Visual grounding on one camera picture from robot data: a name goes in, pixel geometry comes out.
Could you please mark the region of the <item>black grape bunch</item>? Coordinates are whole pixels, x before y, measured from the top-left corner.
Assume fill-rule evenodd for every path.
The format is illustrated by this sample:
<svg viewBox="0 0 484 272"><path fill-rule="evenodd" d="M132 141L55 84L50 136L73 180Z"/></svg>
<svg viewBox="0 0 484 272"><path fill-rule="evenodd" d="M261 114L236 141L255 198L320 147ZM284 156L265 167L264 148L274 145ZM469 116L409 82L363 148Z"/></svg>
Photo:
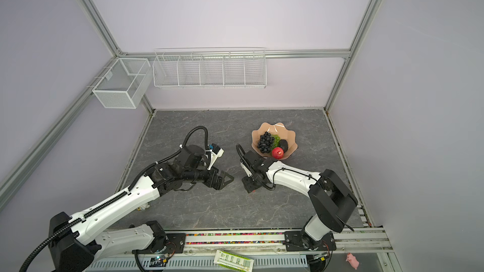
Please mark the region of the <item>black grape bunch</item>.
<svg viewBox="0 0 484 272"><path fill-rule="evenodd" d="M260 136L257 148L261 153L268 154L272 152L275 141L276 139L271 133L265 132Z"/></svg>

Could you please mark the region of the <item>red apple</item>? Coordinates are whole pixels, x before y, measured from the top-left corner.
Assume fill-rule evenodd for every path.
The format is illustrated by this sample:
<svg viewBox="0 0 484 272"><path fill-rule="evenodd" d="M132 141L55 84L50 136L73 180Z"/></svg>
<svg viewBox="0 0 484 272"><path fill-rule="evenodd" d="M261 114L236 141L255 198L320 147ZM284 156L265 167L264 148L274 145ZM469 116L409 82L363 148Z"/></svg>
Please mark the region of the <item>red apple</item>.
<svg viewBox="0 0 484 272"><path fill-rule="evenodd" d="M272 157L276 160L281 160L284 157L284 150L281 147L275 147L272 150Z"/></svg>

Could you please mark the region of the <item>green grape bunch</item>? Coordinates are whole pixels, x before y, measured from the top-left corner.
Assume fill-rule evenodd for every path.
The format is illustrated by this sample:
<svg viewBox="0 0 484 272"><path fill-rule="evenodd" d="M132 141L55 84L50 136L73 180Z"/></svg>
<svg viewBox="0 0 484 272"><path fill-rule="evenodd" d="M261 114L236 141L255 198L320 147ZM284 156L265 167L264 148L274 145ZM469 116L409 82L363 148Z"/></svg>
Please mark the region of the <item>green grape bunch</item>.
<svg viewBox="0 0 484 272"><path fill-rule="evenodd" d="M280 142L281 138L278 136L278 135L272 135L271 136L271 148L274 149L276 147L279 146L279 142Z"/></svg>

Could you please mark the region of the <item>dark avocado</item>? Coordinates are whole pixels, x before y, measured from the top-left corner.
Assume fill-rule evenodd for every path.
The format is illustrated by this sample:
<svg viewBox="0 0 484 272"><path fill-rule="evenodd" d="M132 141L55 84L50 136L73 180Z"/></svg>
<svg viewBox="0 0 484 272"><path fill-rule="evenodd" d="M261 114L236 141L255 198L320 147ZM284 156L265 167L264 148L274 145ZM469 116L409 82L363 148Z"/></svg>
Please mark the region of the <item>dark avocado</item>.
<svg viewBox="0 0 484 272"><path fill-rule="evenodd" d="M285 139L279 141L278 147L281 148L284 153L289 150L289 144Z"/></svg>

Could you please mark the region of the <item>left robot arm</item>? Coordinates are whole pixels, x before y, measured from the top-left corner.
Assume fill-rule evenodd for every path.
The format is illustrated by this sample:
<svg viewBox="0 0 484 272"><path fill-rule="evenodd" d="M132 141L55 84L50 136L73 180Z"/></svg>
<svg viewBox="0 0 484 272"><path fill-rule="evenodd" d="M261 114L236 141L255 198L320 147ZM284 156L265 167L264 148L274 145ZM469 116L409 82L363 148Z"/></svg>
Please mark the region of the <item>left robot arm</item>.
<svg viewBox="0 0 484 272"><path fill-rule="evenodd" d="M214 166L224 151L209 144L208 137L206 127L193 128L175 153L146 166L128 187L73 215L55 215L50 220L48 238L28 255L20 271L27 271L45 248L49 249L56 271L84 271L95 261L121 251L122 245L134 250L162 251L168 239L156 221L141 225L146 234L124 229L110 239L106 230L150 201L181 191L184 183L201 183L217 191L232 183L232 175Z"/></svg>

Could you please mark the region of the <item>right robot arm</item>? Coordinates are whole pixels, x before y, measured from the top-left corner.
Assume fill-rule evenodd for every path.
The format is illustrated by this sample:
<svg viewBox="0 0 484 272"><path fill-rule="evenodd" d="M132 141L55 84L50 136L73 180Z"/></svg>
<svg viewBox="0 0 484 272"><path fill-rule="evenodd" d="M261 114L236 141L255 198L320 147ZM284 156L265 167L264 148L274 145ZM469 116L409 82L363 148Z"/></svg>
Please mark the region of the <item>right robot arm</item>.
<svg viewBox="0 0 484 272"><path fill-rule="evenodd" d="M341 233L358 206L351 189L332 170L319 173L291 167L271 157L256 152L237 150L241 166L246 172L242 179L245 190L251 193L259 188L273 191L279 186L290 188L307 196L315 215L299 232L284 233L288 251L334 251L335 233Z"/></svg>

